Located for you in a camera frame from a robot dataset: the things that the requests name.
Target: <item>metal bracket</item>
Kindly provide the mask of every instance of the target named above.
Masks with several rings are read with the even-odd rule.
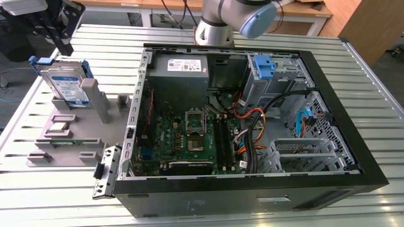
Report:
[[[114,185],[118,177],[122,146],[117,145],[105,150],[102,162],[95,168],[94,200],[115,198]]]

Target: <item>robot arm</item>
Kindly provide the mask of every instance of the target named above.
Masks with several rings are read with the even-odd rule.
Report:
[[[259,37],[277,17],[273,0],[206,0],[195,32],[199,45],[230,46],[234,30],[250,39]]]
[[[15,27],[46,37],[71,56],[71,36],[86,7],[70,0],[0,0],[0,15]]]

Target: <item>gray plastic stand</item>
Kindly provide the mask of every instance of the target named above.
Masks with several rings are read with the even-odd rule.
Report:
[[[130,97],[119,96],[109,100],[98,88],[97,79],[85,79],[82,89],[90,98],[89,107],[73,108],[65,100],[53,100],[57,108],[37,140],[39,150],[27,157],[29,166],[95,166],[105,148],[122,143],[131,107]],[[67,122],[69,128],[50,131],[57,122]]]

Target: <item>white desk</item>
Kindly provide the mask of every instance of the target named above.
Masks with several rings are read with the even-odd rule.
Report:
[[[143,43],[193,44],[193,34],[193,30],[83,25],[71,41],[71,58],[89,60],[109,97],[133,94]],[[235,43],[313,51],[391,184],[322,210],[135,219],[119,200],[93,200],[95,168],[27,167],[26,155],[37,148],[34,140],[54,108],[51,90],[38,78],[0,136],[2,226],[404,226],[404,111],[355,51],[339,39],[307,36],[247,40],[235,34]]]

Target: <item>ram slot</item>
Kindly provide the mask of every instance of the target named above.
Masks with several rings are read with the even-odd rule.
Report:
[[[218,168],[227,170],[231,169],[234,164],[231,142],[230,142],[230,131],[227,127],[226,119],[217,119],[214,123],[215,141],[217,141],[217,159]]]

